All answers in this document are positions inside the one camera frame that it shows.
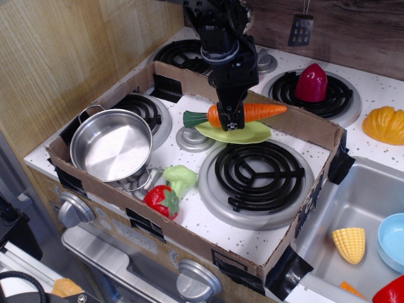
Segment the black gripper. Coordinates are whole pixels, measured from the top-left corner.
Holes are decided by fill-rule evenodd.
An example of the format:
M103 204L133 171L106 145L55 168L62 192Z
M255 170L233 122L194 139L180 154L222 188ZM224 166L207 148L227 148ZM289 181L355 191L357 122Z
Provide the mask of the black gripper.
M224 131L231 129L227 114L234 114L234 129L245 127L242 101L248 89L259 83L257 58L255 47L241 47L233 60L212 67L208 81L217 91L218 118Z

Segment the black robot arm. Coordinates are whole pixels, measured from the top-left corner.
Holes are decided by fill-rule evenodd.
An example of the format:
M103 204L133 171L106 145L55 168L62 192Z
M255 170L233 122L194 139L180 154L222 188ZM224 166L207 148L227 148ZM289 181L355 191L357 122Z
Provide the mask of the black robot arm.
M208 81L218 95L220 127L242 129L243 101L259 82L254 38L244 33L249 9L240 1L183 1L187 18L199 35L201 55L212 68Z

